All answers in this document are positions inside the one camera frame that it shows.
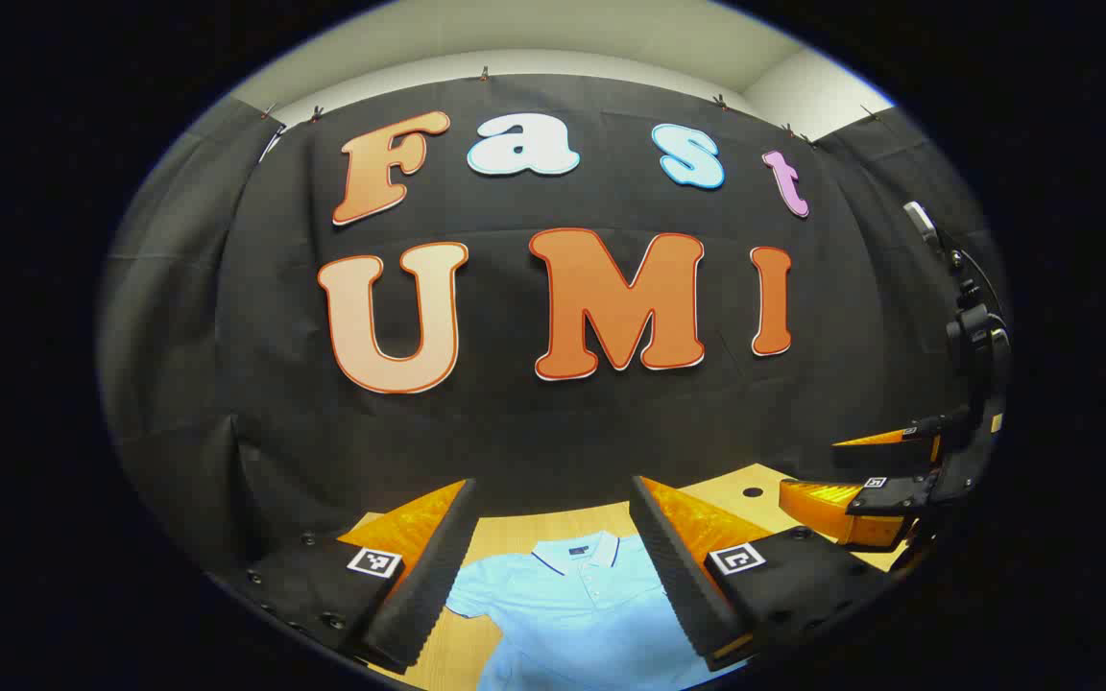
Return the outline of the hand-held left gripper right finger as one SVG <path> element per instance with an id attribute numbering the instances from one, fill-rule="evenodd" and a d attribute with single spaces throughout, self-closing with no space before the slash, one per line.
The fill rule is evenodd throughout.
<path id="1" fill-rule="evenodd" d="M 891 590 L 890 573 L 806 526 L 772 531 L 646 477 L 629 515 L 685 637 L 711 670 L 817 643 Z"/>

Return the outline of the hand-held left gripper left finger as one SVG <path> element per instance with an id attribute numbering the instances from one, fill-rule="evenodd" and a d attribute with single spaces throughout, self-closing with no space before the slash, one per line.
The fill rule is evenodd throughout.
<path id="1" fill-rule="evenodd" d="M 403 673 L 444 613 L 477 526 L 474 498 L 466 478 L 355 528 L 306 531 L 210 578 L 301 643 Z"/>

